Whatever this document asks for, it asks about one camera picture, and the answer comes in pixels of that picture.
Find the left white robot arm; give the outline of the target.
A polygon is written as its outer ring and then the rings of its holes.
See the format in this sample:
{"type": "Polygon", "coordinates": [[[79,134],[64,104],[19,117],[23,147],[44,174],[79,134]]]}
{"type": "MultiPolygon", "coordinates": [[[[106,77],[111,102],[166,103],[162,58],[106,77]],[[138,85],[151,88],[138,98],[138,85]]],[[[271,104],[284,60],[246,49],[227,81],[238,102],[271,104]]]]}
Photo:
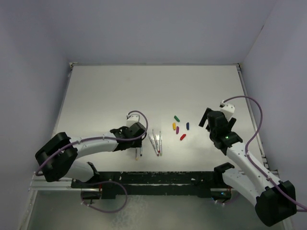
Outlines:
{"type": "Polygon", "coordinates": [[[147,126],[140,122],[130,127],[122,126],[109,132],[89,138],[71,138],[65,132],[56,134],[36,154],[39,168],[36,176],[44,176],[47,182],[58,181],[63,177],[82,181],[88,188],[97,186],[99,173],[91,162],[82,164],[81,157],[101,153],[139,148],[147,126]]]}

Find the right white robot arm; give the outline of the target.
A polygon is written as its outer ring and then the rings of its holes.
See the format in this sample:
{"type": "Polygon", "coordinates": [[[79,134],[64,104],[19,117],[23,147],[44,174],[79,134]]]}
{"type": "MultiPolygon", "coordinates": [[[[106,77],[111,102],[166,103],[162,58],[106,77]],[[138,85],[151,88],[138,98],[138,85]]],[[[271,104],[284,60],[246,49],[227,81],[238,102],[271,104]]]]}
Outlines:
{"type": "Polygon", "coordinates": [[[242,138],[232,131],[236,122],[233,113],[234,107],[220,111],[207,108],[199,123],[209,132],[214,146],[239,167],[215,167],[213,182],[217,187],[236,189],[254,206],[261,222],[271,227],[297,213],[295,187],[290,181],[281,181],[246,151],[242,138]]]}

